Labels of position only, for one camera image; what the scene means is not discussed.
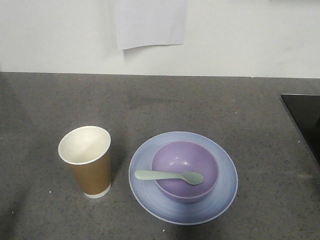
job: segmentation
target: purple bowl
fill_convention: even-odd
[[[151,169],[172,173],[190,171],[203,175],[204,180],[198,185],[190,185],[182,179],[155,180],[167,197],[179,203],[194,203],[203,199],[214,188],[219,177],[219,166],[212,154],[188,141],[174,141],[161,147],[151,161]]]

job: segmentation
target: cup rim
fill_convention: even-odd
[[[150,163],[150,169],[152,169],[152,163],[154,161],[154,158],[155,158],[155,155],[160,151],[160,149],[162,149],[163,147],[169,145],[169,144],[172,144],[172,143],[176,143],[176,142],[186,142],[186,143],[191,143],[191,144],[195,144],[195,145],[198,145],[199,147],[205,149],[213,158],[215,164],[216,164],[216,168],[217,168],[217,176],[216,176],[216,180],[214,181],[214,183],[212,184],[212,186],[205,192],[199,194],[199,195],[195,195],[195,196],[179,196],[179,195],[176,195],[176,194],[173,194],[169,191],[167,191],[166,189],[164,189],[162,186],[160,186],[160,184],[157,182],[157,180],[153,180],[156,184],[156,186],[161,190],[163,191],[164,193],[168,194],[169,196],[172,196],[174,198],[177,198],[177,199],[181,199],[181,200],[193,200],[193,199],[198,199],[198,198],[201,198],[205,195],[207,195],[209,192],[212,191],[212,189],[215,187],[215,185],[217,184],[218,182],[218,179],[219,179],[219,176],[220,176],[220,167],[217,163],[217,160],[215,159],[215,157],[212,155],[212,153],[206,149],[204,146],[200,145],[200,144],[197,144],[197,143],[194,143],[194,142],[191,142],[191,141],[186,141],[186,140],[176,140],[176,141],[171,141],[171,142],[168,142],[167,144],[163,145],[162,147],[160,147],[156,152],[155,154],[153,155],[152,157],[152,160],[151,160],[151,163]]]
[[[90,161],[85,161],[85,162],[71,162],[71,161],[68,161],[68,160],[64,159],[63,156],[62,156],[62,154],[61,154],[61,145],[62,145],[62,142],[64,141],[64,139],[66,139],[66,137],[67,137],[68,135],[70,135],[71,133],[73,133],[73,132],[75,132],[75,131],[78,131],[78,130],[80,130],[80,129],[87,129],[87,128],[97,128],[97,129],[103,130],[103,131],[106,133],[107,137],[109,138],[109,144],[108,144],[107,147],[105,148],[105,151],[104,151],[102,154],[100,154],[98,157],[96,157],[96,158],[94,158],[94,159],[92,159],[92,160],[90,160]],[[97,160],[100,159],[103,155],[105,155],[106,152],[109,150],[110,145],[111,145],[111,136],[110,136],[110,133],[109,133],[107,130],[105,130],[104,128],[99,127],[99,126],[91,126],[91,125],[90,125],[90,126],[81,126],[81,127],[77,127],[77,128],[75,128],[75,129],[73,129],[72,131],[68,132],[68,133],[60,140],[59,145],[58,145],[58,153],[59,153],[60,158],[61,158],[63,161],[65,161],[67,164],[71,164],[71,165],[86,165],[86,164],[90,164],[90,163],[93,163],[93,162],[97,161]]]

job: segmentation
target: plate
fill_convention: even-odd
[[[166,197],[155,181],[139,180],[136,170],[150,170],[154,154],[164,145],[188,141],[206,148],[219,165],[218,181],[209,195],[194,203],[178,203]],[[135,152],[129,166],[129,184],[139,204],[158,219],[178,225],[197,225],[211,221],[224,213],[235,199],[238,175],[229,155],[214,141],[196,133],[172,131],[154,136]]]

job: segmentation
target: bowl rim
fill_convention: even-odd
[[[213,160],[214,160],[214,162],[215,162],[215,164],[216,164],[216,168],[217,168],[217,175],[216,175],[216,179],[215,179],[213,185],[212,185],[207,191],[205,191],[205,192],[203,192],[203,193],[201,193],[201,194],[199,194],[199,195],[196,195],[196,196],[179,196],[179,195],[175,195],[175,194],[173,194],[173,193],[165,190],[162,186],[160,186],[160,184],[157,182],[157,180],[153,180],[153,181],[155,182],[156,186],[157,186],[161,191],[163,191],[164,193],[168,194],[168,195],[171,196],[171,197],[174,197],[174,198],[177,198],[177,199],[180,199],[180,200],[194,200],[194,199],[201,198],[201,197],[207,195],[208,193],[210,193],[210,192],[212,191],[212,189],[213,189],[213,188],[215,187],[215,185],[217,184],[218,179],[219,179],[219,175],[220,175],[220,167],[219,167],[219,165],[218,165],[218,163],[217,163],[216,158],[215,158],[215,157],[212,155],[212,153],[211,153],[208,149],[206,149],[204,146],[202,146],[202,145],[200,145],[200,144],[197,144],[197,143],[194,143],[194,142],[191,142],[191,141],[187,141],[187,140],[176,140],[176,141],[168,142],[168,143],[166,143],[165,145],[163,145],[162,147],[160,147],[160,148],[153,154],[152,160],[151,160],[151,162],[150,162],[150,169],[153,170],[153,169],[152,169],[152,163],[154,162],[155,155],[156,155],[162,148],[164,148],[165,146],[167,146],[167,145],[169,145],[169,144],[177,143],[177,142],[186,142],[186,143],[191,143],[191,144],[194,144],[194,145],[198,145],[199,147],[205,149],[205,150],[211,155],[211,157],[213,158]]]

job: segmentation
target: light green spoon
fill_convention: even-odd
[[[140,180],[160,180],[160,179],[182,179],[191,185],[198,185],[204,181],[204,176],[198,172],[184,171],[181,173],[152,171],[152,170],[136,170],[134,176]]]

